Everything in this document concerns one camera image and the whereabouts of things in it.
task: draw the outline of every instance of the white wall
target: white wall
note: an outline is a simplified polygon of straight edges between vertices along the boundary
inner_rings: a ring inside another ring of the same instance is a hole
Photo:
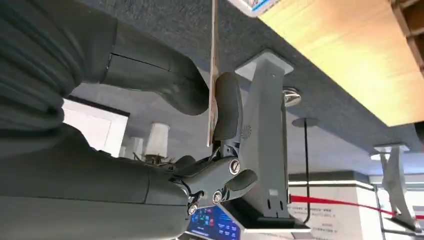
[[[424,174],[405,174],[405,183],[424,183]],[[383,175],[371,175],[369,176],[369,182],[371,184],[381,184],[383,181]]]
[[[128,117],[71,100],[64,100],[64,123],[80,130],[88,144],[118,157]]]
[[[290,186],[292,195],[306,196],[304,186]],[[360,203],[376,206],[372,190],[355,186],[312,186],[311,197],[329,200]],[[292,203],[289,212],[304,220],[307,216],[306,203]],[[380,218],[376,211],[357,206],[334,204],[311,204],[311,218],[307,225],[312,229],[316,240],[382,240]],[[281,240],[293,239],[291,234],[251,234],[242,233],[241,240]]]

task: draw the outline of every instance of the display screen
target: display screen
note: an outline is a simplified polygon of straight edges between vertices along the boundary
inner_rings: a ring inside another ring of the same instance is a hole
[[[187,231],[213,240],[240,239],[239,226],[218,206],[197,210]]]

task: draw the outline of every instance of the gray stand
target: gray stand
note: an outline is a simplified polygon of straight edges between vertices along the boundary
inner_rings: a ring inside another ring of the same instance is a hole
[[[258,61],[243,108],[240,164],[253,170],[258,180],[246,195],[221,206],[245,233],[311,231],[287,208],[286,111],[281,111],[284,75],[284,69],[268,59]]]
[[[415,233],[422,233],[423,230],[415,218],[414,209],[405,198],[407,188],[401,161],[402,146],[389,144],[375,147],[380,152],[383,168],[382,185],[389,195],[391,209],[396,213],[391,220]]]

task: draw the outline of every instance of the gray carpet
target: gray carpet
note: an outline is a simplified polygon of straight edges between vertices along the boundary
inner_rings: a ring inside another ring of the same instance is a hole
[[[81,1],[153,35],[209,70],[210,0]],[[413,152],[422,151],[413,125],[385,126],[264,23],[244,16],[226,0],[219,1],[219,37],[222,72],[234,71],[266,48],[294,66],[284,84],[299,89],[303,101],[289,109],[292,114],[318,118],[319,127],[369,153],[373,145],[396,142],[406,143]],[[242,87],[248,89],[249,83]]]

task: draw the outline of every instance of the silver knob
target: silver knob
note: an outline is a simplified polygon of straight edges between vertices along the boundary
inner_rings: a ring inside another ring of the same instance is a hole
[[[212,203],[213,204],[219,204],[222,199],[223,199],[223,194],[221,193],[221,191],[218,190],[218,191],[213,193],[213,195],[212,195]]]
[[[229,172],[232,175],[237,175],[240,172],[240,162],[238,159],[233,159],[229,163]]]
[[[195,212],[197,211],[197,209],[198,209],[198,204],[197,203],[192,203],[190,206],[188,206],[188,211],[187,211],[187,213],[188,213],[188,215],[193,215],[193,214],[195,214]]]

